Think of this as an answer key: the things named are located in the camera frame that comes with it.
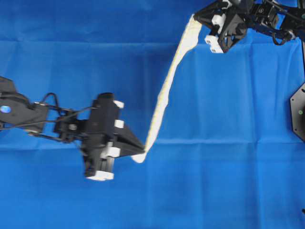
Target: cable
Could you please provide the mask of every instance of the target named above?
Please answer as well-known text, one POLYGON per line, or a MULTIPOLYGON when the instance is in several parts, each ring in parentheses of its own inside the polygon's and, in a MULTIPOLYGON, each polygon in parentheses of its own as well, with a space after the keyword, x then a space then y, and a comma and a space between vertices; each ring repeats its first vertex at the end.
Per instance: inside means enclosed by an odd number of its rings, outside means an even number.
POLYGON ((275 33, 272 33, 272 40, 273 40, 273 43, 278 46, 284 45, 287 42, 286 39, 282 39, 281 43, 277 42, 277 40, 275 38, 275 33))
MULTIPOLYGON (((46 99, 47 99, 49 96, 51 96, 51 95, 54 97, 55 107, 56 107, 56 108, 60 108, 60 107, 59 107, 59 102, 58 102, 58 99, 57 99, 57 95, 56 95, 55 93, 52 93, 52 92, 47 93, 47 94, 44 96, 44 98, 40 101, 40 103, 44 103, 44 102, 46 101, 46 99)), ((60 110, 57 110, 57 112, 58 112, 59 116, 62 116, 60 110)))
POLYGON ((23 123, 23 124, 18 124, 18 125, 13 125, 13 126, 10 126, 10 127, 4 127, 4 128, 0 128, 0 130, 10 130, 10 129, 13 129, 13 128, 19 128, 19 127, 25 127, 25 126, 29 126, 29 125, 38 125, 38 124, 43 124, 43 123, 58 123, 58 122, 61 122, 61 121, 64 121, 66 119, 69 119, 73 116, 76 116, 86 110, 89 110, 89 109, 95 109, 94 107, 86 107, 80 111, 76 111, 74 112, 73 114, 70 114, 70 115, 67 115, 67 116, 63 116, 57 120, 45 120, 45 121, 38 121, 38 122, 32 122, 32 123, 23 123))
POLYGON ((274 3, 274 2, 271 1, 271 0, 265 0, 265 1, 268 2, 269 4, 273 5, 273 6, 276 7, 277 9, 279 9, 279 10, 280 10, 281 12, 283 12, 285 15, 287 15, 287 16, 289 16, 289 17, 295 19, 295 20, 298 20, 298 21, 301 21, 301 22, 305 23, 305 20, 304 20, 304 19, 299 18, 299 17, 297 17, 297 16, 295 16, 295 15, 293 15, 293 14, 287 12, 283 7, 281 7, 281 5, 276 4, 276 3, 274 3))

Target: blue fabric background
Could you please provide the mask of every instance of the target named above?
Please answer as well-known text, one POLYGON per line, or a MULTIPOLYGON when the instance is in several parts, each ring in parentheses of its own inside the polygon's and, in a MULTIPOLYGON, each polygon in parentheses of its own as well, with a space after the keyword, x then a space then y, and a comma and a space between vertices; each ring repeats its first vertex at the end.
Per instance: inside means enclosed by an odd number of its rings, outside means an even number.
MULTIPOLYGON (((32 101, 54 92, 73 109, 113 92, 144 141, 185 25, 210 2, 2 0, 0 74, 32 101)), ((301 43, 249 30, 218 55, 207 33, 177 69, 146 161, 116 160, 113 181, 86 180, 74 144, 2 131, 0 228, 304 228, 305 145, 289 107, 301 43)))

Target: black hexagonal base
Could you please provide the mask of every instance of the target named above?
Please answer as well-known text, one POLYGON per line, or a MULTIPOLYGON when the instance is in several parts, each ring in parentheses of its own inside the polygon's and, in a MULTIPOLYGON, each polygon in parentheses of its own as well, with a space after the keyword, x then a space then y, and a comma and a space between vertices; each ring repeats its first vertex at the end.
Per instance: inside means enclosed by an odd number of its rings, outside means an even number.
POLYGON ((305 141, 305 84, 290 98, 293 132, 305 141))

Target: screw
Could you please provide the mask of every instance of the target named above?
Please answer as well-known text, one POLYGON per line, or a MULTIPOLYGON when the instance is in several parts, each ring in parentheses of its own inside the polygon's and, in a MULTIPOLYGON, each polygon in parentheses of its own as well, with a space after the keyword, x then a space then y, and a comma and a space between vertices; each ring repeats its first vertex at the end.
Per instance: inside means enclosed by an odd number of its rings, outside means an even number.
POLYGON ((76 124, 69 124, 69 130, 77 130, 76 124))

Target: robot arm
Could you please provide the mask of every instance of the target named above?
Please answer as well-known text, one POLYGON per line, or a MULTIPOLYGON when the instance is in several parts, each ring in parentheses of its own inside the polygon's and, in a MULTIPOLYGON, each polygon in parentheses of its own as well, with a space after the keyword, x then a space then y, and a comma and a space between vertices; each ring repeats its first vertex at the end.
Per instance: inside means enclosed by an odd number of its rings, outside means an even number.
POLYGON ((262 4, 255 4, 255 0, 217 0, 195 13, 194 19, 211 29, 205 42, 213 53, 228 52, 246 36, 248 28, 271 36, 276 45, 296 37, 305 41, 305 10, 274 0, 263 0, 262 4), (278 29, 279 14, 285 18, 278 29))
POLYGON ((44 102, 29 100, 15 89, 13 81, 0 77, 0 130, 22 128, 30 136, 43 137, 63 143, 81 141, 85 163, 85 176, 93 180, 113 179, 112 166, 115 158, 144 153, 144 146, 133 135, 124 121, 119 120, 122 102, 113 94, 100 94, 92 106, 74 111, 44 102), (50 110, 56 110, 59 117, 47 120, 50 110), (79 120, 77 115, 90 110, 88 120, 79 120), (58 137, 42 134, 45 123, 55 123, 54 132, 58 137))

